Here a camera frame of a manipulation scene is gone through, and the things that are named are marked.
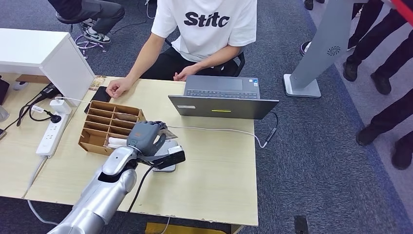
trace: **robotic arm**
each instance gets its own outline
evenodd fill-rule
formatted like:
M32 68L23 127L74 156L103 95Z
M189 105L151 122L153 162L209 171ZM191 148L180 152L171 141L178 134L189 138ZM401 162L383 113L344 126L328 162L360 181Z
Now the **robotic arm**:
M134 187L138 163L163 169L185 161L181 146L169 148L167 155L155 155L165 143L165 134L161 134L156 143L154 141L166 128L160 121L136 123L127 138L127 146L114 150L95 172L72 211L48 234L100 233Z

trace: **gray stand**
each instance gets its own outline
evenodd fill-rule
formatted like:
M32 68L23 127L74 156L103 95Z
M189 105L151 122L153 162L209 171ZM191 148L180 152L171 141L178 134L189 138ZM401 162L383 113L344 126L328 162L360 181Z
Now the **gray stand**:
M354 3L368 0L329 0L311 46L292 74L284 75L285 93L319 98L316 78L347 50Z

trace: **cardboard organizer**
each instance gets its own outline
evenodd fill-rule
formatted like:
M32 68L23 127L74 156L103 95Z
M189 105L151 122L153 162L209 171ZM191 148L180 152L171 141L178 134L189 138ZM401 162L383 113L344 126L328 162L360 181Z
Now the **cardboard organizer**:
M126 139L135 123L144 120L145 116L138 108L92 101L79 145L88 152L109 156L114 149L104 147L108 145L108 138Z

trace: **laptop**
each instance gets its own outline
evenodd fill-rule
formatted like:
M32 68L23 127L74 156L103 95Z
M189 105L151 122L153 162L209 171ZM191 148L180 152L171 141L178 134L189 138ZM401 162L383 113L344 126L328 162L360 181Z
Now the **laptop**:
M168 96L182 116L263 119L278 100L260 99L257 78L188 76L184 95Z

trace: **white cable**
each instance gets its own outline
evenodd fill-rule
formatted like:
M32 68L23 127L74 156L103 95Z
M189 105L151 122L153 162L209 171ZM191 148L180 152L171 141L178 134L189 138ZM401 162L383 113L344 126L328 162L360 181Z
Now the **white cable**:
M56 99L56 100L59 100L59 99L68 99L68 100L74 100L74 101L81 101L81 102L85 102L85 103L90 103L89 101L83 101L83 100L79 100L79 99L76 99L76 98L70 98L70 97L56 97L55 99Z
M165 226L164 230L160 234L165 234L165 232L167 231L168 225L169 225L169 221L170 221L170 217L168 218L167 225Z
M46 162L46 160L47 160L47 156L42 157L40 163L38 164L38 166L36 167L36 169L33 171L32 176L30 177L29 186L27 187L27 190L26 190L26 192L24 193L24 196L26 196L26 194L29 192L29 189L32 187L38 171L40 170L40 168L42 167L42 165ZM55 223L55 222L46 221L46 220L44 220L43 218L41 218L41 217L39 216L39 214L36 212L36 210L34 209L34 207L33 207L33 205L32 205L32 202L31 202L30 200L27 200L27 203L29 203L30 210L32 210L33 214L35 214L35 216L36 216L42 223L53 224L53 225L56 225L56 226L58 225L58 224Z
M148 18L149 19L151 19L151 20L153 20L155 17L150 17L149 16L149 13L148 13L148 10L149 10L149 3L147 2L147 4L146 4L146 16L148 16Z
M258 139L258 137L255 134L249 133L249 132L245 132L245 131L241 131L241 130L236 130L236 129L227 129L227 128L198 128L198 127L175 127L175 126L168 126L169 128L187 128L187 129L199 129L199 130L211 130L211 131L233 131L233 132L238 132L238 133L244 133L244 134L248 134L250 136L255 137L255 139L257 140L258 144L260 145L261 148L264 148L265 146L267 146L267 142L264 143L264 145L261 145L260 139Z

